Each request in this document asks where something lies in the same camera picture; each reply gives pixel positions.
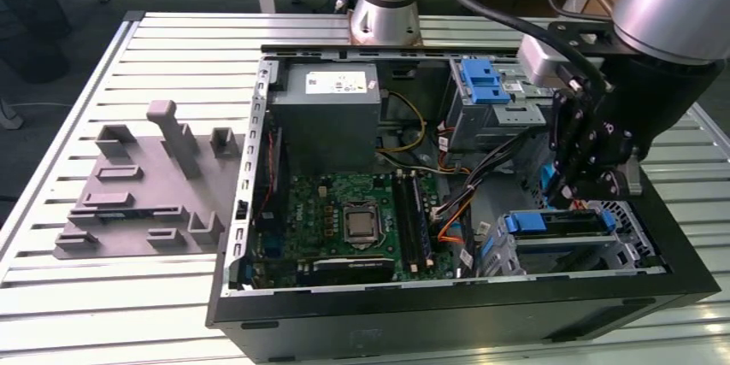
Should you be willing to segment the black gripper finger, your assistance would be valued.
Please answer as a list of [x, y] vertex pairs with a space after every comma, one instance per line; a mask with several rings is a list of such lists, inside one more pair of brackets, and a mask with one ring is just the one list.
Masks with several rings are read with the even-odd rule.
[[632, 157], [625, 164], [582, 172], [570, 185], [581, 200], [625, 200], [644, 192], [640, 161]]
[[586, 90], [560, 89], [553, 100], [549, 144], [554, 151], [554, 174], [546, 186], [546, 203], [566, 209], [576, 200], [570, 185], [578, 175], [597, 170], [590, 162], [596, 133], [593, 99]]

